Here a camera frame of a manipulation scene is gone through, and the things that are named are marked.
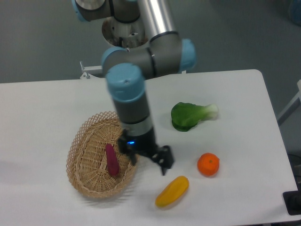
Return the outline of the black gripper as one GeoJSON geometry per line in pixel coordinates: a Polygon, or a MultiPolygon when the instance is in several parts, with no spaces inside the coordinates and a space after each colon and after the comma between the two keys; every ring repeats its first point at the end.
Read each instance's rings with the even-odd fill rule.
{"type": "Polygon", "coordinates": [[[158,164],[164,176],[174,163],[170,146],[156,144],[154,129],[139,136],[130,136],[129,131],[124,129],[117,143],[120,153],[125,154],[133,166],[137,163],[136,155],[144,156],[158,164]]]}

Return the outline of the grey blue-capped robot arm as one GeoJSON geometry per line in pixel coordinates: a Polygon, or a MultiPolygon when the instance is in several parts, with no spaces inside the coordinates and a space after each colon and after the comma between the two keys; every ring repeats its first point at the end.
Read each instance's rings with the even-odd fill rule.
{"type": "Polygon", "coordinates": [[[148,47],[109,48],[102,56],[102,73],[122,127],[118,139],[120,152],[133,165],[137,155],[147,157],[165,174],[174,157],[169,146],[156,144],[145,81],[193,68],[193,42],[180,38],[166,0],[74,0],[72,5],[83,21],[113,17],[130,25],[142,20],[148,47]]]}

